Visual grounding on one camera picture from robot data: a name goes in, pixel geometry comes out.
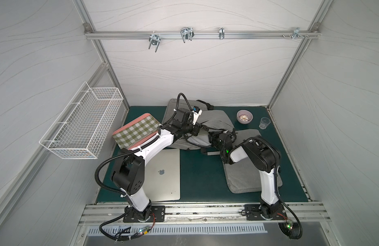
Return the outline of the grey laptop sleeve bag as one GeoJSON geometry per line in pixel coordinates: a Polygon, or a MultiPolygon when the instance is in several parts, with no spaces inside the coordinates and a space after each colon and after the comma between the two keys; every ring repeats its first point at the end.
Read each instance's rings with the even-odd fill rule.
{"type": "Polygon", "coordinates": [[[199,150],[211,147],[209,136],[214,133],[235,133],[229,116],[222,110],[203,111],[197,123],[201,124],[197,136],[187,134],[169,146],[172,149],[199,150]]]}

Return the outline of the silver apple laptop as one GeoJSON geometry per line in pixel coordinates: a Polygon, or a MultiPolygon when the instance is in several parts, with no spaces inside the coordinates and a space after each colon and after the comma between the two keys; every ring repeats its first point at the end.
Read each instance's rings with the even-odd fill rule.
{"type": "Polygon", "coordinates": [[[166,149],[145,167],[143,189],[152,202],[180,200],[180,150],[166,149]]]}

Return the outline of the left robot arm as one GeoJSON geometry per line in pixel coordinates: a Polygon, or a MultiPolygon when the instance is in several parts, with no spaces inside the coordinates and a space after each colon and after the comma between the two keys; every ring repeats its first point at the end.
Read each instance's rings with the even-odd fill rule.
{"type": "Polygon", "coordinates": [[[198,135],[201,125],[197,119],[201,114],[202,110],[197,106],[190,110],[175,109],[173,118],[161,124],[146,113],[122,127],[124,137],[129,141],[125,153],[133,153],[124,157],[121,164],[114,165],[111,180],[139,221],[146,221],[151,215],[152,203],[142,187],[146,165],[160,151],[183,136],[198,135]]]}

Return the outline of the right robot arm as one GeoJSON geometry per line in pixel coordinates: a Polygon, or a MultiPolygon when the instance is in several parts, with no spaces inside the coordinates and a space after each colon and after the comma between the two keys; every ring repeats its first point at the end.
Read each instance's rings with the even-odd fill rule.
{"type": "Polygon", "coordinates": [[[211,147],[219,151],[224,164],[233,165],[248,159],[259,170],[261,201],[258,211],[266,219],[270,219],[283,207],[277,178],[280,154],[259,135],[247,138],[234,147],[235,139],[236,135],[228,131],[209,133],[211,147]]]}

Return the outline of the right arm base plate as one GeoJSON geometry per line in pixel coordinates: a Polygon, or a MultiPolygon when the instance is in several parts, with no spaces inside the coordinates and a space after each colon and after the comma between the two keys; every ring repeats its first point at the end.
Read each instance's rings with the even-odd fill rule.
{"type": "Polygon", "coordinates": [[[248,221],[286,220],[287,218],[286,211],[282,207],[280,207],[276,213],[271,216],[263,215],[260,207],[260,204],[245,204],[244,209],[240,212],[240,215],[244,216],[248,221]]]}

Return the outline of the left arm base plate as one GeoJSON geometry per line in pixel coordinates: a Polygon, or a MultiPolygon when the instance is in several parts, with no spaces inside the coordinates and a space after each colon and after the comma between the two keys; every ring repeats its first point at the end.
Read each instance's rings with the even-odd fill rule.
{"type": "Polygon", "coordinates": [[[151,223],[154,220],[156,222],[164,222],[165,221],[165,206],[154,206],[148,205],[144,211],[137,211],[134,208],[128,212],[128,214],[124,217],[123,222],[148,222],[151,223]]]}

